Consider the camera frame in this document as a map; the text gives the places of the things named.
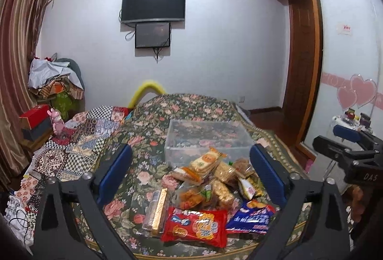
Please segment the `curtain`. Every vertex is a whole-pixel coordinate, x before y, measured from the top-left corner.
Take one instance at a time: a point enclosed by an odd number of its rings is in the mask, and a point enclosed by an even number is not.
[[[28,91],[47,0],[0,0],[0,180],[7,185],[28,165],[19,116],[36,105]]]

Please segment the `television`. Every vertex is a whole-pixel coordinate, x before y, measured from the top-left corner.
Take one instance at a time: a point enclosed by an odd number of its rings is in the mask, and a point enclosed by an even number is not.
[[[185,0],[122,0],[121,23],[184,20]]]
[[[135,47],[170,47],[170,23],[137,23],[135,25]]]

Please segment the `yellow arch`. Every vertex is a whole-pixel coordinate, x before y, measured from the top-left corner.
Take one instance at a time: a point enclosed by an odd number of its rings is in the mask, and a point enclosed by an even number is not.
[[[133,109],[138,104],[138,102],[142,98],[141,96],[147,89],[153,89],[158,95],[163,95],[164,93],[166,93],[159,83],[155,81],[145,81],[140,87],[138,87],[135,94],[133,95],[132,100],[130,100],[130,103],[128,105],[129,109]]]

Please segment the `pink rabbit figurine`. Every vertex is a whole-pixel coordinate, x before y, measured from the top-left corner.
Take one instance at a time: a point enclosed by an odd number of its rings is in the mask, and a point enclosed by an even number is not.
[[[64,128],[64,121],[61,118],[61,113],[59,110],[53,108],[50,111],[47,111],[47,113],[51,117],[53,132],[57,136]]]

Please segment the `metal screw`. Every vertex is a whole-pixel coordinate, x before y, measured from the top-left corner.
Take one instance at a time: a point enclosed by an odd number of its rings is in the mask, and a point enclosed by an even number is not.
[[[328,178],[326,179],[326,182],[327,182],[329,185],[334,185],[334,184],[335,184],[335,180],[334,180],[333,178],[331,178],[331,177],[328,177]]]
[[[81,179],[90,180],[90,179],[92,179],[92,177],[93,177],[93,174],[88,171],[88,172],[82,174]]]
[[[55,177],[49,178],[48,179],[48,184],[49,185],[54,185],[57,182],[57,179]]]
[[[299,173],[296,173],[296,172],[292,172],[291,174],[290,174],[290,179],[291,180],[299,180],[301,178],[301,176],[299,175]]]

